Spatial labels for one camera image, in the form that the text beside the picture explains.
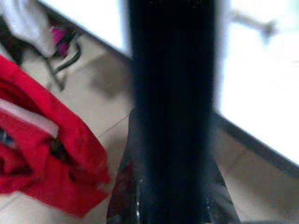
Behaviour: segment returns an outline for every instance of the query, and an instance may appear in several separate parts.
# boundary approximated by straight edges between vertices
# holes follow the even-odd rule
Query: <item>floor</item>
[[[130,72],[87,37],[82,36],[80,43],[81,59],[59,75],[67,77],[63,92],[50,84],[42,59],[32,52],[26,52],[22,67],[88,124],[108,151],[115,180],[133,108]],[[242,221],[299,220],[299,180],[284,175],[221,130],[214,133],[213,144],[215,159]],[[0,196],[0,224],[104,224],[108,201],[77,219],[20,193]]]

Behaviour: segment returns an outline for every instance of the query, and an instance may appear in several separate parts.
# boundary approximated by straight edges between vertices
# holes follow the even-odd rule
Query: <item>white cloth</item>
[[[48,18],[35,0],[0,0],[0,13],[13,35],[31,43],[45,57],[55,53]]]

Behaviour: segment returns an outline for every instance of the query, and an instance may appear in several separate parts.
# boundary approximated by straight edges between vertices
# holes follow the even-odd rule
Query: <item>red bag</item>
[[[0,128],[17,150],[0,144],[0,193],[21,191],[48,205],[83,217],[107,194],[107,154],[86,124],[49,91],[0,56],[0,98],[37,113],[59,127],[58,138],[72,159],[50,153],[53,137],[37,126],[0,110]]]

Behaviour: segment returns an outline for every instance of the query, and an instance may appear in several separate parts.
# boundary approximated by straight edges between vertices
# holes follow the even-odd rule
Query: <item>red fabric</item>
[[[0,111],[0,127],[18,150],[0,144],[0,193],[16,190],[83,217],[107,194],[107,154],[86,124],[49,91],[0,56],[0,98],[41,114],[59,126],[58,137],[76,166],[50,154],[49,136],[39,128]]]

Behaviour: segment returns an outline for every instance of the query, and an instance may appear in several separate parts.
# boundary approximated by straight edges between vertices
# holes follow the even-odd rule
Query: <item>black pole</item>
[[[130,0],[143,223],[201,223],[212,109],[213,0]]]

